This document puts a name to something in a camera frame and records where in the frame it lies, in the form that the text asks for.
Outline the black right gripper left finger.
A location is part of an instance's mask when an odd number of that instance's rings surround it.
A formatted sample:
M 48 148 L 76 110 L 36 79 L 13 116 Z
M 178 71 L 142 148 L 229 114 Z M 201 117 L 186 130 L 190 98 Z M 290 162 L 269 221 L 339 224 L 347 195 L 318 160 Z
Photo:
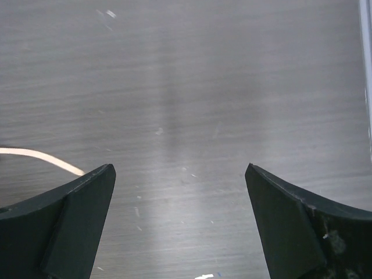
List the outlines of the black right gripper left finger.
M 115 181 L 105 164 L 1 208 L 1 278 L 90 278 Z

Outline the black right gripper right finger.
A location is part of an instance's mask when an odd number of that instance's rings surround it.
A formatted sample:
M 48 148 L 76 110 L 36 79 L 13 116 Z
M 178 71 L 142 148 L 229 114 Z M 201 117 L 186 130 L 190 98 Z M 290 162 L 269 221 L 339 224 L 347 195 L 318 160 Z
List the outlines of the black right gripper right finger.
M 249 164 L 245 181 L 270 278 L 371 278 L 371 212 Z

